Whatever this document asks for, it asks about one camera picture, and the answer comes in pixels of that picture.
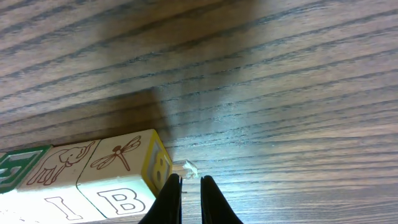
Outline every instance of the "elephant illustration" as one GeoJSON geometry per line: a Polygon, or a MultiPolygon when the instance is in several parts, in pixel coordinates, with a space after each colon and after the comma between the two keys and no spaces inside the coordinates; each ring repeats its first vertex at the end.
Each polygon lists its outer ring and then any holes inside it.
{"type": "Polygon", "coordinates": [[[66,167],[81,161],[84,158],[90,147],[95,143],[93,141],[88,146],[73,147],[71,149],[62,149],[52,154],[46,160],[44,160],[40,169],[35,175],[26,183],[26,185],[32,185],[34,183],[43,183],[43,185],[50,185],[57,180],[58,175],[66,167]]]}

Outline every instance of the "stack of blocks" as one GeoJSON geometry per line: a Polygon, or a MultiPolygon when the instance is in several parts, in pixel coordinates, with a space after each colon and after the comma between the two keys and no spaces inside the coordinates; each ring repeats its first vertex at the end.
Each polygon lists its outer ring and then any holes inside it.
{"type": "Polygon", "coordinates": [[[153,129],[0,153],[0,204],[39,223],[147,213],[172,171],[153,129]]]}

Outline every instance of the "wooden toy block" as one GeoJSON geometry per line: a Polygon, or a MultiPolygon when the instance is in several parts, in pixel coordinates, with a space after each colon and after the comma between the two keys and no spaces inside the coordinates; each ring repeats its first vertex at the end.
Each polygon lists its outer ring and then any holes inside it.
{"type": "Polygon", "coordinates": [[[52,146],[0,152],[0,223],[14,223],[21,217],[14,200],[16,188],[52,146]]]}
{"type": "Polygon", "coordinates": [[[0,155],[0,194],[14,190],[52,146],[40,146],[0,155]]]}
{"type": "Polygon", "coordinates": [[[17,188],[24,217],[40,223],[82,223],[105,217],[79,192],[76,182],[99,141],[55,147],[17,188]]]}
{"type": "Polygon", "coordinates": [[[146,213],[172,171],[155,130],[103,139],[77,187],[107,218],[146,213]]]}

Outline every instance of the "letter b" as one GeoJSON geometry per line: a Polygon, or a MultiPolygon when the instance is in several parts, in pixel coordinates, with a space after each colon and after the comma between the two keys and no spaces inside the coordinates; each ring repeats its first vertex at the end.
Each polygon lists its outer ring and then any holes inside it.
{"type": "Polygon", "coordinates": [[[98,192],[99,196],[105,198],[118,215],[137,213],[145,210],[145,205],[136,199],[137,194],[131,189],[116,189],[98,192]]]}

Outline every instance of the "wood grain surface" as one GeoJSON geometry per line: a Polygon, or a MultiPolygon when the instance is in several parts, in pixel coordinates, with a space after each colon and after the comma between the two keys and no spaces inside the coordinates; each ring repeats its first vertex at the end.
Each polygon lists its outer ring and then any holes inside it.
{"type": "Polygon", "coordinates": [[[0,149],[155,128],[244,223],[398,223],[397,39],[392,0],[1,0],[0,149]]]}

